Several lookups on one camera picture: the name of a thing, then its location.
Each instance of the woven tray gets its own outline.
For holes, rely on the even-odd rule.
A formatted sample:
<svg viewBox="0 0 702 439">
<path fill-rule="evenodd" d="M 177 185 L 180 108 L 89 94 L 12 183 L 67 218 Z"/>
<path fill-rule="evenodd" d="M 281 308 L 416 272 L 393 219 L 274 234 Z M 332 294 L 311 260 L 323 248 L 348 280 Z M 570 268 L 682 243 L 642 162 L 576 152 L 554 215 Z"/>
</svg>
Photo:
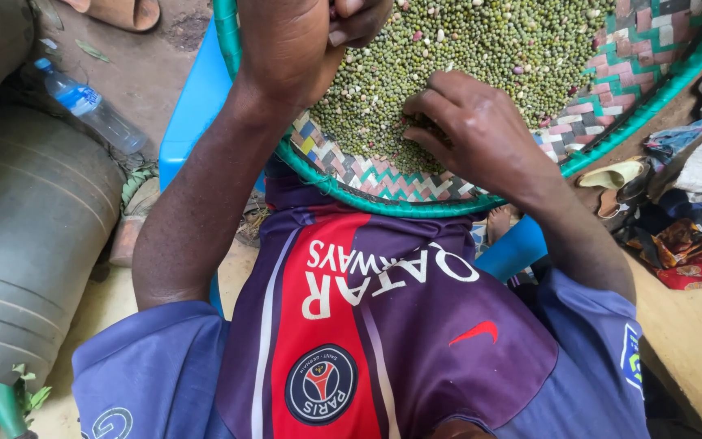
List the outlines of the woven tray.
<svg viewBox="0 0 702 439">
<path fill-rule="evenodd" d="M 234 4 L 216 0 L 214 6 L 221 50 L 236 72 Z M 586 65 L 596 74 L 593 89 L 578 91 L 548 127 L 532 130 L 564 176 L 622 143 L 700 72 L 702 0 L 617 0 L 594 44 L 599 53 Z M 343 154 L 307 112 L 276 152 L 307 183 L 367 212 L 439 217 L 505 203 L 448 172 L 405 175 L 387 162 Z"/>
</svg>

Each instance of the zigzag pattern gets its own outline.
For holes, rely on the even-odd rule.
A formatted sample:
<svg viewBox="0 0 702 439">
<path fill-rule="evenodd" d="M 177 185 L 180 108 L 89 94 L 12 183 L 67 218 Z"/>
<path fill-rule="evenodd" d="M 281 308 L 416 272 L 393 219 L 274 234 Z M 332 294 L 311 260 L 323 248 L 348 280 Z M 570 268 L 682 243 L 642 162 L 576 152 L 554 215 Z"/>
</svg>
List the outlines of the zigzag pattern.
<svg viewBox="0 0 702 439">
<path fill-rule="evenodd" d="M 585 74 L 591 88 L 579 91 L 547 127 L 532 130 L 555 162 L 567 159 L 646 95 L 678 59 L 702 25 L 702 0 L 617 0 L 614 15 L 595 35 L 599 48 Z M 473 198 L 482 191 L 451 173 L 401 174 L 394 165 L 346 155 L 305 112 L 294 122 L 293 147 L 341 186 L 379 198 L 440 202 Z"/>
</svg>

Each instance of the purple jersey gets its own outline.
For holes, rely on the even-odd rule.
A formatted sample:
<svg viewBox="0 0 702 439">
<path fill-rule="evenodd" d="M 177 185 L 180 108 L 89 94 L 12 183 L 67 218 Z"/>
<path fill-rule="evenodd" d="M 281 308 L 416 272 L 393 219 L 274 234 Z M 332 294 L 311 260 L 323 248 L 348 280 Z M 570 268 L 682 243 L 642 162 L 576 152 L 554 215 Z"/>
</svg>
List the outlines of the purple jersey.
<svg viewBox="0 0 702 439">
<path fill-rule="evenodd" d="M 233 323 L 166 304 L 77 350 L 89 438 L 392 439 L 448 419 L 497 437 L 648 437 L 641 330 L 619 294 L 553 270 L 534 313 L 473 267 L 470 217 L 370 215 L 296 177 L 267 184 L 278 210 Z"/>
</svg>

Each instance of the blue plastic chair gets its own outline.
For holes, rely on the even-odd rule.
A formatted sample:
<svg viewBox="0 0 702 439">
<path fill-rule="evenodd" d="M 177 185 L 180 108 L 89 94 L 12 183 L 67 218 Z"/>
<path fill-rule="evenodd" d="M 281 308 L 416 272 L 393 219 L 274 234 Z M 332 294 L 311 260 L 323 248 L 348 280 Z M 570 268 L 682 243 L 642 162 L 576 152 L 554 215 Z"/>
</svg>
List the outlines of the blue plastic chair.
<svg viewBox="0 0 702 439">
<path fill-rule="evenodd" d="M 178 174 L 191 148 L 219 114 L 231 86 L 232 81 L 229 80 L 226 64 L 221 56 L 219 40 L 216 37 L 215 22 L 211 19 L 178 104 L 167 125 L 164 139 L 161 141 L 159 174 L 162 191 Z M 264 191 L 264 174 L 259 175 L 255 187 Z M 546 255 L 546 243 L 541 227 L 530 217 L 525 216 L 503 235 L 500 241 L 484 252 L 476 260 L 475 265 L 501 282 L 505 282 L 544 255 Z M 219 310 L 221 316 L 224 315 L 221 309 L 218 276 L 214 276 L 210 285 L 210 303 Z"/>
</svg>

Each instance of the sleeve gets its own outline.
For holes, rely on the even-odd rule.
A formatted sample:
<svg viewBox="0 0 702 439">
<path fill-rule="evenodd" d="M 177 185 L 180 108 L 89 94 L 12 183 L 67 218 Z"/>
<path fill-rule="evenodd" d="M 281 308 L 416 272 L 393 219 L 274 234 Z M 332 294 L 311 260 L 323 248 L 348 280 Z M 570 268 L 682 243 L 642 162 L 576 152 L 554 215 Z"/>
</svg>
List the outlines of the sleeve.
<svg viewBox="0 0 702 439">
<path fill-rule="evenodd" d="M 635 305 L 613 291 L 577 284 L 558 269 L 541 283 L 538 303 L 551 334 L 597 388 L 643 413 Z"/>
<path fill-rule="evenodd" d="M 176 302 L 84 343 L 72 358 L 82 436 L 207 437 L 227 330 L 209 304 Z"/>
</svg>

